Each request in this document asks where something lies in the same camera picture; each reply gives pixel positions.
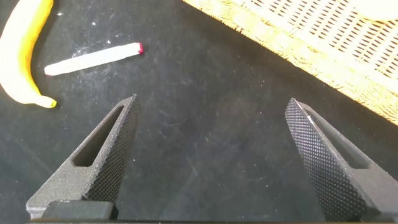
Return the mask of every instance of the knurled metal surface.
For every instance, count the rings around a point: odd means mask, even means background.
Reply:
[[[285,117],[326,220],[345,222],[366,212],[366,202],[294,99],[289,102]]]
[[[115,140],[110,144],[111,149],[106,160],[97,167],[98,172],[87,192],[83,194],[83,200],[107,202],[116,200],[135,136],[137,126],[135,118],[138,116],[138,111],[138,103],[134,102],[124,114],[125,117],[120,124],[115,124],[119,125],[119,132],[110,133],[116,135]]]

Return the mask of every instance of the banana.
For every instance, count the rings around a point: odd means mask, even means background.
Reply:
[[[53,0],[20,0],[0,38],[0,84],[14,100],[53,108],[57,102],[42,96],[32,79],[30,61],[36,40]]]

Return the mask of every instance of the wicker basket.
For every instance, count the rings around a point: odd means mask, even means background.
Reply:
[[[349,0],[183,1],[398,125],[398,20]]]

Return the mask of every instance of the banana tip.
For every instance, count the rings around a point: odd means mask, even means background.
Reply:
[[[45,108],[54,108],[57,105],[57,102],[47,96],[39,96],[35,104]]]

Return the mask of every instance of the black table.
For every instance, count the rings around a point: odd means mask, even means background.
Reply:
[[[3,28],[16,0],[0,0]],[[142,42],[145,54],[58,77],[44,67]],[[0,91],[0,222],[25,203],[121,99],[142,111],[120,219],[320,221],[284,120],[291,97],[315,109],[398,179],[398,128],[180,1],[55,1],[32,60],[55,109]]]

